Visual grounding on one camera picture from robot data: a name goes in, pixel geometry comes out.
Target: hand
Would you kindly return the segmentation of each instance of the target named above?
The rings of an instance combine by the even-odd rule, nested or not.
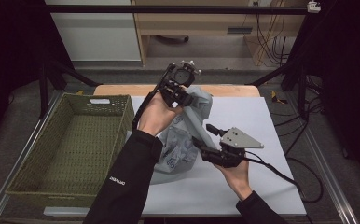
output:
[[[140,117],[139,127],[137,129],[156,136],[168,127],[174,117],[182,111],[183,108],[180,106],[176,108],[168,107],[162,95],[158,92],[145,108],[145,111]]]
[[[252,193],[249,185],[249,161],[242,161],[237,167],[224,168],[215,165],[215,168],[223,173],[229,187],[235,191],[241,201]]]

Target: white table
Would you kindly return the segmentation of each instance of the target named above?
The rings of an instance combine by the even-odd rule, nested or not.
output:
[[[144,97],[133,96],[134,111]],[[248,149],[284,175],[292,177],[282,147],[262,97],[214,97],[210,118],[219,129],[237,127],[264,144]],[[219,137],[212,136],[218,145]],[[250,182],[265,202],[278,214],[305,216],[297,188],[260,164],[250,164]],[[142,217],[238,217],[238,201],[224,176],[198,157],[193,168],[175,181],[151,185]],[[84,217],[88,208],[47,207],[44,214],[55,217]]]

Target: person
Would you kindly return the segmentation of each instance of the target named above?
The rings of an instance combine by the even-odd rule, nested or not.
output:
[[[182,112],[181,107],[168,107],[157,93],[140,117],[137,130],[118,154],[107,179],[98,192],[84,224],[132,224],[138,223],[147,198],[154,165],[159,161],[162,143],[156,137]],[[237,167],[223,168],[229,187],[238,195],[237,209],[246,223],[286,223],[251,190],[248,180],[248,161]]]

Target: metal frame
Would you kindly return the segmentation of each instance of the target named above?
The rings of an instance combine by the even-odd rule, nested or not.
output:
[[[216,7],[216,6],[91,6],[91,5],[30,5],[27,10],[50,13],[178,13],[178,14],[260,14],[306,15],[307,7]]]
[[[18,169],[20,168],[22,162],[25,160],[26,156],[29,154],[30,149],[32,148],[33,144],[35,143],[37,136],[41,133],[42,128],[47,122],[47,119],[49,115],[51,114],[54,106],[59,102],[59,99],[63,96],[63,91],[54,91],[53,95],[49,102],[49,110],[47,114],[44,116],[44,118],[40,119],[35,129],[33,130],[31,136],[29,137],[25,147],[23,148],[20,156],[18,157],[17,161],[15,162],[14,166],[12,167],[12,170],[10,171],[9,175],[7,176],[7,179],[5,183],[3,184],[2,188],[0,188],[0,215],[2,214],[3,210],[6,207],[6,204],[9,200],[9,195],[6,195],[5,191],[7,186],[9,185],[11,179],[14,177],[14,175],[17,173]]]
[[[16,18],[16,22],[22,23],[26,22],[24,24],[16,24],[18,26],[17,28],[22,30],[26,29],[28,31],[28,34],[30,33],[31,29],[28,27],[27,21],[23,21],[24,16],[22,15],[22,11],[37,11],[41,10],[44,12],[49,13],[179,13],[179,14],[266,14],[266,15],[306,15],[308,14],[306,7],[207,7],[207,6],[179,6],[179,7],[170,7],[170,6],[58,6],[58,5],[18,5],[18,8],[15,8],[14,11],[19,12],[19,15],[22,16],[21,19]],[[45,71],[50,69],[50,66],[52,66],[52,61],[49,61],[49,56],[46,55],[45,48],[43,47],[40,39],[36,40],[33,39],[31,36],[26,37],[27,35],[24,35],[23,37],[26,39],[30,39],[33,42],[32,47],[38,48],[39,50],[35,50],[37,53],[35,57],[37,59],[40,59],[41,62],[41,70],[40,70],[40,88],[41,88],[41,97],[42,97],[42,113],[40,116],[40,120],[37,122],[36,127],[34,131],[32,132],[27,144],[25,145],[24,149],[22,150],[18,160],[16,161],[13,169],[11,170],[10,174],[8,175],[3,187],[0,189],[0,215],[3,212],[9,196],[5,194],[5,189],[7,185],[9,184],[10,180],[12,179],[13,175],[16,173],[18,168],[21,166],[21,163],[28,155],[32,145],[35,143],[36,137],[41,132],[42,127],[44,126],[45,122],[47,121],[48,116],[52,112],[52,109],[54,105],[58,102],[60,97],[63,94],[63,91],[55,91],[53,97],[50,101],[50,106],[47,106],[48,98],[47,98],[47,79]],[[42,51],[43,56],[38,55],[38,51]],[[260,80],[253,83],[255,86],[259,86],[263,84],[264,82],[272,79],[273,77],[276,77],[289,68],[294,68],[293,66],[297,67],[299,62],[299,58],[296,58],[295,60],[290,60],[288,63],[286,63],[284,66],[280,67],[279,69],[273,71],[272,73],[268,74],[267,76],[261,78]],[[80,74],[75,73],[73,69],[66,69],[56,64],[56,67],[58,69],[58,66],[61,70],[64,70],[65,72],[70,73],[72,76],[77,77],[78,79],[83,79],[84,77]],[[49,76],[50,81],[54,82],[56,89],[64,89],[63,84],[66,85],[67,83],[63,83],[63,79],[58,77]],[[337,206],[338,212],[340,217],[342,218],[343,223],[349,223],[354,224],[358,223],[355,215],[353,213],[352,208],[349,206],[346,197],[344,196],[338,181],[334,177],[332,171],[330,170],[323,154],[321,153],[320,148],[318,147],[317,143],[314,140],[314,137],[312,135],[312,132],[307,129],[307,140],[309,145],[312,149],[312,155],[315,159],[315,162],[317,163],[320,172],[323,175],[325,184],[327,185],[327,188],[329,190],[329,193],[331,195],[332,200],[334,201],[334,204]]]

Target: tripod leg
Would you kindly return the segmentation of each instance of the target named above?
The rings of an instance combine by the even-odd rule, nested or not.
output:
[[[250,83],[250,84],[246,84],[246,85],[253,85],[253,86],[260,86],[262,84],[264,84],[265,82],[273,79],[274,77],[279,76],[280,74],[283,74],[287,71],[288,68],[290,68],[292,66],[293,63],[285,63],[283,66],[277,68],[276,70],[270,72],[269,74],[267,74],[266,76]]]
[[[56,67],[60,71],[69,74],[70,76],[84,82],[85,84],[87,84],[89,86],[96,87],[96,86],[102,85],[102,83],[94,82],[94,81],[90,80],[89,78],[82,76],[81,74],[79,74],[75,70],[70,69],[70,68],[64,66],[63,64],[57,62],[57,61],[52,61],[51,63],[52,63],[52,65],[54,67]]]

